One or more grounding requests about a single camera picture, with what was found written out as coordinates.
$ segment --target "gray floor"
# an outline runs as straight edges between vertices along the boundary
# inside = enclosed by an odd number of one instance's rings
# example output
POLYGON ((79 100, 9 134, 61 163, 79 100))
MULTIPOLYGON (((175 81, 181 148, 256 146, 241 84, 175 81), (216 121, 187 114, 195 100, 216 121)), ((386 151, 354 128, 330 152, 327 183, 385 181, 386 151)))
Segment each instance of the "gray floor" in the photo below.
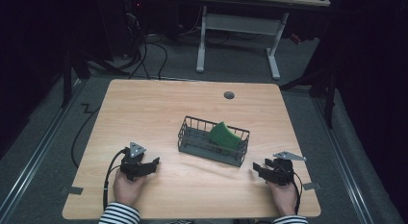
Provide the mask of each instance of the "gray floor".
MULTIPOLYGON (((193 37, 187 38, 191 40, 180 39, 174 42, 160 37, 149 38, 150 41, 158 40, 157 44, 162 45, 167 51, 163 77, 283 85, 301 76, 319 43, 318 40, 312 40, 296 45, 290 40, 283 39, 276 53, 282 78, 280 81, 274 81, 264 51, 270 37, 256 37, 250 41, 232 37, 221 45, 213 43, 219 42, 222 38, 209 39, 206 69, 203 73, 195 72, 198 41, 193 37)), ((156 76, 165 60, 165 52, 155 45, 147 45, 147 48, 145 67, 150 76, 156 76)), ((144 74, 142 68, 138 70, 138 74, 140 75, 135 79, 145 78, 142 77, 144 74)), ((34 177, 30 179, 30 184, 22 189, 25 192, 21 193, 21 197, 15 197, 15 207, 10 206, 10 210, 6 212, 7 217, 3 220, 9 220, 10 223, 97 223, 97 220, 65 220, 62 217, 62 210, 66 195, 60 194, 60 191, 63 186, 72 184, 76 174, 76 168, 70 158, 71 145, 89 117, 89 113, 84 112, 85 106, 82 104, 89 104, 90 111, 99 107, 110 80, 114 78, 118 77, 106 72, 92 71, 92 77, 76 87, 78 93, 76 99, 66 111, 59 129, 51 136, 52 140, 47 143, 41 140, 49 135, 48 127, 58 112, 61 112, 62 81, 57 82, 40 103, 12 149, 0 161, 3 169, 0 171, 2 201, 10 200, 8 195, 13 191, 13 185, 21 173, 25 172, 25 165, 35 155, 39 145, 48 146, 45 148, 46 155, 39 168, 33 170, 34 177)), ((328 130, 321 121, 320 99, 310 98, 307 87, 296 87, 283 91, 282 94, 302 153, 308 159, 307 166, 312 181, 321 186, 321 189, 317 190, 321 215, 309 218, 309 222, 403 223, 354 133, 339 93, 336 94, 333 130, 328 130), (338 165, 339 156, 333 150, 334 145, 340 146, 346 166, 350 169, 367 206, 369 214, 366 217, 369 216, 369 220, 362 219, 358 206, 350 198, 350 194, 351 196, 353 194, 347 186, 349 182, 342 173, 344 168, 338 165)), ((96 116, 85 126, 74 146, 77 162, 82 157, 95 119, 96 116)))

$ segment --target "desk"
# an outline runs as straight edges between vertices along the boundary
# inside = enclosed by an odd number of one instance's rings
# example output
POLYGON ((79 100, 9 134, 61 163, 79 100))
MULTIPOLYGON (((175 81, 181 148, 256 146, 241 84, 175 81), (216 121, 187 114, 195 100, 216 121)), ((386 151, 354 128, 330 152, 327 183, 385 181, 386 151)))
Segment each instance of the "desk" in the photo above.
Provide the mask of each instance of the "desk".
MULTIPOLYGON (((145 147, 143 162, 160 157, 136 204, 144 219, 250 218, 277 216, 265 181, 252 163, 284 150, 301 156, 279 87, 271 84, 114 80, 111 82, 73 186, 66 219, 95 219, 103 212, 102 191, 113 156, 130 141, 145 147), (235 98, 224 98, 225 91, 235 98), (250 131, 241 167, 178 152, 178 132, 186 115, 225 121, 250 131)), ((305 162, 293 162, 302 182, 310 183, 305 162)), ((113 201, 110 177, 109 201, 113 201)), ((313 190, 303 192, 299 214, 317 216, 313 190)))
MULTIPOLYGON (((328 7, 330 2, 328 0, 259 0, 267 2, 279 2, 285 4, 300 4, 309 6, 324 6, 328 7)), ((274 36, 273 43, 270 48, 266 50, 270 71, 272 78, 280 79, 278 66, 276 64, 275 52, 285 29, 289 14, 284 12, 282 18, 279 19, 261 19, 253 17, 243 17, 234 15, 224 15, 218 13, 207 13, 207 7, 203 7, 203 14, 201 19, 201 40, 198 48, 197 56, 197 72, 204 71, 205 62, 205 35, 207 29, 223 30, 231 32, 252 33, 274 36)))

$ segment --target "silver bracket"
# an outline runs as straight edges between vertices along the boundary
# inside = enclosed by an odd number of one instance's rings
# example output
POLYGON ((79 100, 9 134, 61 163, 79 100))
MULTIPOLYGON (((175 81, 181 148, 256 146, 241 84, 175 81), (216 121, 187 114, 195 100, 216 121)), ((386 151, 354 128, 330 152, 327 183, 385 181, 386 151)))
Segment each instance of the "silver bracket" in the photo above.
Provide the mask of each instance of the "silver bracket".
POLYGON ((283 160, 294 160, 294 161, 305 161, 306 162, 306 157, 300 157, 298 155, 289 153, 288 151, 274 154, 273 157, 278 158, 278 159, 283 159, 283 160))
POLYGON ((135 158, 136 156, 144 153, 146 149, 144 147, 139 146, 135 142, 130 142, 130 157, 135 158))

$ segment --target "wire basket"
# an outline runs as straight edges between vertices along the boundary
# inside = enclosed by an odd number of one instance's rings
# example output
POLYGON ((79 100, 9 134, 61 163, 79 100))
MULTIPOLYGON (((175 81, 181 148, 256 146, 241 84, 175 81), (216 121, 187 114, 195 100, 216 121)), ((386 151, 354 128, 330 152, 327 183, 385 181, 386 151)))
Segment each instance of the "wire basket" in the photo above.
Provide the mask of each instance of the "wire basket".
POLYGON ((232 133, 241 137, 238 148, 230 149, 210 141, 209 133, 216 125, 215 122, 186 116, 178 134, 179 152, 240 167, 248 148, 249 131, 228 126, 232 133))

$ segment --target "metal desk leg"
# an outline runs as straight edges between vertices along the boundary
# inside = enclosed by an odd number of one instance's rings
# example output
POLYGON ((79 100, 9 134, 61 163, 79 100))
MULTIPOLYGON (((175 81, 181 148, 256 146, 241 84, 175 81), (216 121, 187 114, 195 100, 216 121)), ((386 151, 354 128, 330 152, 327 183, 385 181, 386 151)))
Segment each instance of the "metal desk leg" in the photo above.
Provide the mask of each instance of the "metal desk leg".
POLYGON ((276 52, 276 48, 278 47, 279 40, 282 37, 283 30, 285 29, 285 25, 286 25, 286 21, 288 20, 288 16, 289 16, 288 13, 283 14, 282 20, 279 23, 278 31, 275 36, 275 41, 273 42, 273 46, 267 49, 270 71, 272 72, 272 78, 275 80, 280 79, 278 66, 276 65, 275 52, 276 52))
POLYGON ((205 32, 207 26, 207 6, 203 6, 203 16, 201 19, 201 40, 200 46, 198 47, 198 57, 197 57, 197 72, 204 71, 204 61, 205 61, 205 32))

